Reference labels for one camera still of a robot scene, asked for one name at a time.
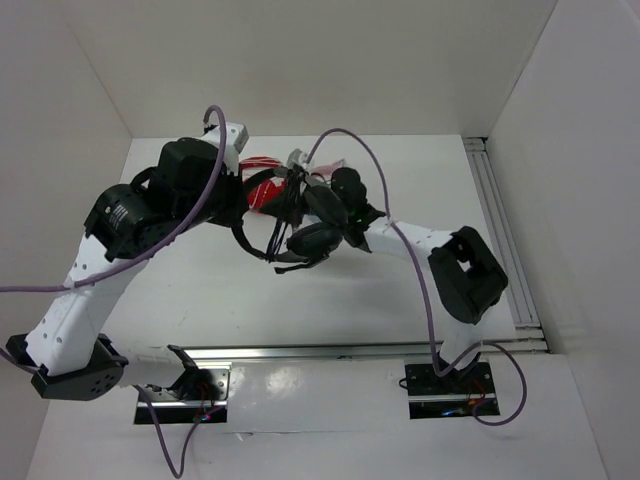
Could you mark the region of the black headset with cable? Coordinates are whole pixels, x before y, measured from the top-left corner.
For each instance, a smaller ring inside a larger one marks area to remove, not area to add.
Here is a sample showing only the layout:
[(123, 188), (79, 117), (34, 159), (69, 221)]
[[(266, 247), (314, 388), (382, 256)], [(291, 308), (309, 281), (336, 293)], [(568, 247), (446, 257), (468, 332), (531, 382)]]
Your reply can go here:
[(276, 222), (264, 251), (251, 245), (243, 220), (231, 232), (238, 245), (250, 255), (275, 265), (278, 275), (315, 267), (329, 258), (343, 241), (348, 227), (348, 211), (327, 183), (300, 167), (267, 168), (243, 183), (248, 195), (272, 178), (285, 181), (283, 196), (276, 207)]

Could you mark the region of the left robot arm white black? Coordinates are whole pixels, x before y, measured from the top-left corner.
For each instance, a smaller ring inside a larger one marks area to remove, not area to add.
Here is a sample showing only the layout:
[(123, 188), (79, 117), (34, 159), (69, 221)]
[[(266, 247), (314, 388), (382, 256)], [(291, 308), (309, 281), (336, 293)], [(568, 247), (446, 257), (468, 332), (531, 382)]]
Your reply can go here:
[(84, 222), (65, 282), (37, 326), (9, 338), (6, 349), (32, 371), (41, 398), (90, 401), (115, 386), (164, 389), (189, 397), (212, 377), (175, 345), (114, 347), (102, 328), (150, 259), (177, 236), (205, 223), (231, 228), (248, 204), (239, 156), (242, 124), (206, 126), (200, 138), (166, 143), (157, 165), (106, 189)]

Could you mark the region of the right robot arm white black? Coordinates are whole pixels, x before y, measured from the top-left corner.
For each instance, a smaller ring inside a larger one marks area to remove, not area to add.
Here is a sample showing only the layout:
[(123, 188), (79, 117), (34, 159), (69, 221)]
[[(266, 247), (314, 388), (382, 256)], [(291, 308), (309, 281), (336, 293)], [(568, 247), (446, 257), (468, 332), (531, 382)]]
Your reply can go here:
[(345, 233), (349, 245), (409, 260), (418, 272), (431, 274), (449, 315), (435, 356), (436, 379), (444, 390), (460, 391), (480, 357), (481, 321), (508, 286), (504, 269), (472, 227), (437, 231), (390, 220), (368, 202), (366, 187), (353, 168), (337, 169), (330, 185), (349, 214)]

